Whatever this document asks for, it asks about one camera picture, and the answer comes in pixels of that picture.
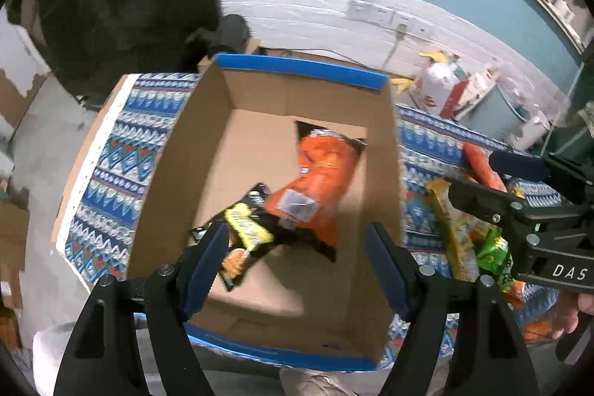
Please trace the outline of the right hand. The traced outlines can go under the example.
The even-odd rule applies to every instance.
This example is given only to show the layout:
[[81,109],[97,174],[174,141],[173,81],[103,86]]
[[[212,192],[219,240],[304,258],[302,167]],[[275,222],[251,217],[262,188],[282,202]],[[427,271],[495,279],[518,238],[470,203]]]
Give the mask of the right hand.
[[564,334],[574,332],[579,324],[579,315],[592,315],[593,311],[594,298],[592,294],[560,291],[552,308],[552,339],[557,340]]

